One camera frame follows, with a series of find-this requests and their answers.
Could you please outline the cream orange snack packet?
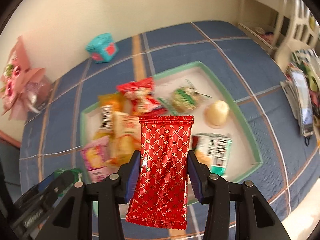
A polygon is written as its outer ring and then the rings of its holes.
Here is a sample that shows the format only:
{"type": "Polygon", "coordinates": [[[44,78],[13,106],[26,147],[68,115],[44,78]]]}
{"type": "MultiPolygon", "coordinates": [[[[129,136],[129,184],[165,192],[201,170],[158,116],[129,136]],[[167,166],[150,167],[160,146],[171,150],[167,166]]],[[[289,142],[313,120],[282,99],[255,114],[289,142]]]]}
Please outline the cream orange snack packet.
{"type": "Polygon", "coordinates": [[[120,166],[128,163],[135,150],[140,150],[141,124],[139,117],[116,111],[111,137],[111,164],[120,166]]]}

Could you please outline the green clear cookie packet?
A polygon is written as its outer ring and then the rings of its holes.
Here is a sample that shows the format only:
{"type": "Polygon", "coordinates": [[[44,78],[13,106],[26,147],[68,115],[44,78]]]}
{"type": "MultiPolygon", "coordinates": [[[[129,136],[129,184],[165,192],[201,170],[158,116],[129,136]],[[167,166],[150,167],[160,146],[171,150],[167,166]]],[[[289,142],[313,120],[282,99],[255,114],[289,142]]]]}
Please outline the green clear cookie packet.
{"type": "Polygon", "coordinates": [[[185,80],[183,85],[172,92],[170,103],[178,113],[187,114],[211,98],[210,95],[200,93],[189,80],[185,80]]]}

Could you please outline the dark chair with pink trim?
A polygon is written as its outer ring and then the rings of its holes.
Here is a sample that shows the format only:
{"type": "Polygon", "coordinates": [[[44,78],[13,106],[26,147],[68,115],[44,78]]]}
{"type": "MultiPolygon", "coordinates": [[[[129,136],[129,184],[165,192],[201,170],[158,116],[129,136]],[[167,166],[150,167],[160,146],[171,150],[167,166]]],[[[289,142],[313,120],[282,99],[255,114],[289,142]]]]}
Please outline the dark chair with pink trim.
{"type": "Polygon", "coordinates": [[[19,146],[19,142],[1,131],[1,192],[6,186],[13,202],[22,195],[19,146]]]}

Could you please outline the green snack packet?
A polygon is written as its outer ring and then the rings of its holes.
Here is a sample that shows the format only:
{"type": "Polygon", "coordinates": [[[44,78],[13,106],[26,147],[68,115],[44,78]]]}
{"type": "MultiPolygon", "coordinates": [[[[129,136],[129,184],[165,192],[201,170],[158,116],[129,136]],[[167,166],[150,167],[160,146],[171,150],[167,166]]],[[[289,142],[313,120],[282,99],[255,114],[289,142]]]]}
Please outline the green snack packet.
{"type": "Polygon", "coordinates": [[[67,191],[77,182],[82,181],[82,170],[80,168],[71,168],[69,170],[65,168],[60,168],[54,171],[54,178],[56,179],[58,176],[62,175],[64,172],[67,172],[67,177],[64,178],[65,181],[65,189],[61,191],[59,197],[64,196],[67,191]]]}

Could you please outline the teal toy box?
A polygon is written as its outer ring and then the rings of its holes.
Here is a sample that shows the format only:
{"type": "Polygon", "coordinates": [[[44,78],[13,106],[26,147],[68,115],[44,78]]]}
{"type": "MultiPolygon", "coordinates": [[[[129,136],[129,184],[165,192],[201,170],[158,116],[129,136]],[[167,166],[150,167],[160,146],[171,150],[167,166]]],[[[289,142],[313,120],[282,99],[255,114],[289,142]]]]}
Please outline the teal toy box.
{"type": "Polygon", "coordinates": [[[86,51],[95,63],[110,62],[118,50],[118,46],[110,33],[96,36],[86,46],[86,51]]]}

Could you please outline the blue plaid tablecloth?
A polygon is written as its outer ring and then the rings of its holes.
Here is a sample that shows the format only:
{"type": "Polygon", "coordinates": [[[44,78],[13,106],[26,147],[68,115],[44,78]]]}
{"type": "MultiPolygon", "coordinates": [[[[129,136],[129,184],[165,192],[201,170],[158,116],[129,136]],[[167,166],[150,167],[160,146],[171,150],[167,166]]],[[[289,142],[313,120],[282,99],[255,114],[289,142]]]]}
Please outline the blue plaid tablecloth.
{"type": "MultiPolygon", "coordinates": [[[[291,215],[319,178],[316,138],[306,145],[270,56],[228,22],[185,23],[144,33],[147,76],[200,61],[228,89],[258,143],[262,165],[249,176],[280,219],[291,215]]],[[[134,80],[130,38],[109,63],[80,62],[61,78],[48,109],[29,114],[20,150],[22,191],[60,168],[80,167],[80,114],[98,95],[134,80]]]]}

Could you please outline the stack of magazines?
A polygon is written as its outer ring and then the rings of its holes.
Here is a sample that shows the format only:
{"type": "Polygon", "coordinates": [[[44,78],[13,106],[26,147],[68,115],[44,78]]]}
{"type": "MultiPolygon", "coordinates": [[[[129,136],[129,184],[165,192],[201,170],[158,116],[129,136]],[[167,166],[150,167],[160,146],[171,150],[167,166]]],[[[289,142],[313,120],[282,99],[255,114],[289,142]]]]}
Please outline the stack of magazines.
{"type": "Polygon", "coordinates": [[[319,57],[313,49],[291,54],[285,70],[286,80],[280,85],[298,121],[305,144],[310,144],[314,128],[319,127],[319,57]]]}

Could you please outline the yellow jelly cup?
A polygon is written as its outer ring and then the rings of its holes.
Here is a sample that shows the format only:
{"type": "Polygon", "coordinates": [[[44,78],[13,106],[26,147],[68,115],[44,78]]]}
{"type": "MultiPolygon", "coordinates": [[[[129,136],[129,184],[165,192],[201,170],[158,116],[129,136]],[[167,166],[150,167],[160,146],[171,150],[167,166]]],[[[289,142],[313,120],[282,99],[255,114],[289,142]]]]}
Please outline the yellow jelly cup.
{"type": "Polygon", "coordinates": [[[229,105],[223,100],[217,100],[204,110],[206,123],[213,128],[223,126],[229,116],[229,105]]]}

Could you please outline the green rimmed cardboard tray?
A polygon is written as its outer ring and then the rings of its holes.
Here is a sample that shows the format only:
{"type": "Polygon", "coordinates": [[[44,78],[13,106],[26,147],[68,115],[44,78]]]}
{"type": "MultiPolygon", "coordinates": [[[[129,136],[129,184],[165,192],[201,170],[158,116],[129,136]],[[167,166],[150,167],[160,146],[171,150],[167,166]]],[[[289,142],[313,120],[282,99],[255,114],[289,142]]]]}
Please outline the green rimmed cardboard tray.
{"type": "Polygon", "coordinates": [[[223,177],[235,183],[246,179],[263,163],[255,136],[233,97],[219,78],[202,62],[184,64],[153,76],[155,96],[169,95],[179,86],[191,82],[201,93],[209,95],[208,101],[192,112],[194,124],[191,133],[213,133],[231,137],[229,161],[223,177]],[[216,100],[228,103],[230,111],[226,123],[218,128],[207,125],[204,110],[216,100]]]}

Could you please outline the glass vase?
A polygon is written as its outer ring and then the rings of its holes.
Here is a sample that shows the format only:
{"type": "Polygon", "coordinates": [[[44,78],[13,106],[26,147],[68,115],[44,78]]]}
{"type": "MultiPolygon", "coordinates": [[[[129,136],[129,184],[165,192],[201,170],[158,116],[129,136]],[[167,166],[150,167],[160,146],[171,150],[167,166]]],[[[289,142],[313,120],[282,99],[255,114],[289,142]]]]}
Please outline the glass vase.
{"type": "Polygon", "coordinates": [[[39,114],[48,102],[53,90],[53,84],[44,76],[40,82],[29,82],[26,87],[28,110],[39,114]]]}

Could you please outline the pink flower bouquet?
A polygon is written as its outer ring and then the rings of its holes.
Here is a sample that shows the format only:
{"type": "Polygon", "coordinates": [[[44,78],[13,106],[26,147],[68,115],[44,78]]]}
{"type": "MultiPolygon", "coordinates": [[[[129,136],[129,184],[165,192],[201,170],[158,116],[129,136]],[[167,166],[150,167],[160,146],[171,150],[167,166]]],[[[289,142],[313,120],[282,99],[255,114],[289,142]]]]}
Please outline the pink flower bouquet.
{"type": "Polygon", "coordinates": [[[46,76],[45,68],[31,67],[23,38],[19,36],[1,74],[3,114],[9,113],[10,120],[25,121],[31,113],[27,107],[27,84],[38,83],[44,76],[46,76]]]}

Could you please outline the red patterned snack packet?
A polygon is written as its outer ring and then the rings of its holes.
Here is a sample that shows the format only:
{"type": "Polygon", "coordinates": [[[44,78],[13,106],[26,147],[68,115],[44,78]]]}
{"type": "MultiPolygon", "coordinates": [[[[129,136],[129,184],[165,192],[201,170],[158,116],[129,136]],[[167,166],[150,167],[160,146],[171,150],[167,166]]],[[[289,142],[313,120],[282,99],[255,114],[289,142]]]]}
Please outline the red patterned snack packet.
{"type": "Polygon", "coordinates": [[[188,162],[193,116],[140,116],[139,179],[126,221],[142,226],[187,227],[188,162]]]}

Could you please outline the pink snack packet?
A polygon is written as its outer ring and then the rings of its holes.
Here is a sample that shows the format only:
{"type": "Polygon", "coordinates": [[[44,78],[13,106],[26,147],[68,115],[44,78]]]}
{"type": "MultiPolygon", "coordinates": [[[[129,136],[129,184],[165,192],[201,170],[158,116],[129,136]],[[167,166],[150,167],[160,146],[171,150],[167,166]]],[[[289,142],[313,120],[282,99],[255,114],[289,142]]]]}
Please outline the pink snack packet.
{"type": "Polygon", "coordinates": [[[89,142],[81,150],[86,171],[91,183],[97,183],[117,171],[110,150],[109,136],[89,142]]]}

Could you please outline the cream wooden shelf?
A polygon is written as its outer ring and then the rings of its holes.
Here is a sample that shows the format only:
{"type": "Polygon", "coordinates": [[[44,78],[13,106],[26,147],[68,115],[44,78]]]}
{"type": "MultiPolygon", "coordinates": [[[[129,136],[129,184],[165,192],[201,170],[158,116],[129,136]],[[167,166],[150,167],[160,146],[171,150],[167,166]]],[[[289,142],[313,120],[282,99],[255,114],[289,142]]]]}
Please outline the cream wooden shelf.
{"type": "Polygon", "coordinates": [[[291,53],[315,49],[319,23],[303,0],[240,0],[238,27],[257,42],[284,71],[291,53]],[[266,20],[246,20],[246,2],[255,1],[263,7],[259,12],[266,20]]]}

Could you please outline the red candy packet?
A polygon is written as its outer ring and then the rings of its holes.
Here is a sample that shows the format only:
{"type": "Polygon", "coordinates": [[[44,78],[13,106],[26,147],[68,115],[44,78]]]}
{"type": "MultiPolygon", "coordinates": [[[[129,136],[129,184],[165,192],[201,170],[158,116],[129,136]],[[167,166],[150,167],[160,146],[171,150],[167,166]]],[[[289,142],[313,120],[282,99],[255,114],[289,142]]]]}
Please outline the red candy packet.
{"type": "Polygon", "coordinates": [[[158,116],[167,109],[154,98],[155,82],[152,77],[117,85],[116,90],[131,102],[131,115],[158,116]]]}

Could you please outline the white teal snack packet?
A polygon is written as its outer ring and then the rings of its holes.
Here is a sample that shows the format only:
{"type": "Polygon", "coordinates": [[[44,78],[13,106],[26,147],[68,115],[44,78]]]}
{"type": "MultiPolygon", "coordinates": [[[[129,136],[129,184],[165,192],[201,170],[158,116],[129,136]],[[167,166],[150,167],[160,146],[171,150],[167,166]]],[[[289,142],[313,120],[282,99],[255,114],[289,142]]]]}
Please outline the white teal snack packet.
{"type": "Polygon", "coordinates": [[[223,176],[228,165],[232,139],[214,133],[198,133],[192,136],[192,149],[202,164],[212,173],[223,176]]]}

